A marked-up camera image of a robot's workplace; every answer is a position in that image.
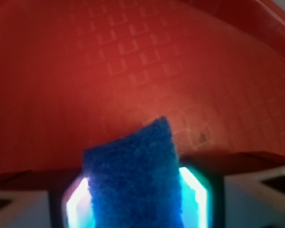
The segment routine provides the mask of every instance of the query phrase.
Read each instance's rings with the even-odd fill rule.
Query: blue light
[[[182,187],[182,220],[185,228],[208,227],[207,190],[185,167],[180,169]],[[88,180],[83,178],[66,203],[69,228],[94,228]]]
[[[187,185],[195,191],[195,201],[198,203],[198,219],[199,219],[199,228],[208,227],[208,218],[207,218],[207,190],[204,186],[201,185],[198,179],[185,167],[180,168],[180,174],[183,180]]]

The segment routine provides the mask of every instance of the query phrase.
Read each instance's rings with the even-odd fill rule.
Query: sponge
[[[178,158],[165,117],[87,149],[84,175],[96,228],[182,228]]]

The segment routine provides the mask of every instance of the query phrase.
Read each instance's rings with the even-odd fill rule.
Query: white light
[[[195,200],[199,204],[199,227],[207,228],[207,191],[187,168],[181,167],[180,174],[188,186],[196,192]]]
[[[88,188],[88,180],[87,178],[83,178],[66,203],[66,212],[69,228],[78,227],[80,221],[78,219],[77,206],[80,200],[86,195],[90,195]]]

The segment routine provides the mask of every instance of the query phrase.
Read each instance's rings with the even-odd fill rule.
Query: dark spot
[[[199,141],[200,141],[201,143],[207,142],[206,135],[205,135],[203,132],[200,133]]]

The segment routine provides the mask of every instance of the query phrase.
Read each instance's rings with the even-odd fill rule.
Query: glowing light
[[[179,170],[183,179],[182,188],[189,190],[182,191],[182,194],[185,194],[182,201],[183,216],[185,217],[185,219],[183,219],[184,225],[185,227],[192,227],[191,224],[198,220],[199,228],[207,228],[207,191],[187,168],[182,167]],[[190,199],[190,196],[194,195],[195,202],[194,198],[191,198],[193,201],[185,200]],[[66,203],[69,228],[95,227],[91,198],[92,196],[88,189],[88,180],[83,178]],[[199,210],[197,218],[192,214],[192,210],[195,208],[194,204],[196,203],[198,204]]]
[[[69,228],[79,227],[78,225],[80,224],[80,220],[78,219],[79,214],[77,212],[77,207],[79,202],[83,198],[86,198],[84,196],[89,196],[87,199],[85,199],[89,203],[91,200],[91,196],[88,189],[88,180],[86,178],[83,178],[80,181],[78,187],[73,191],[70,199],[66,203],[66,212]]]
[[[195,200],[199,204],[199,227],[207,228],[207,190],[187,168],[181,167],[180,174],[188,186],[196,192]]]

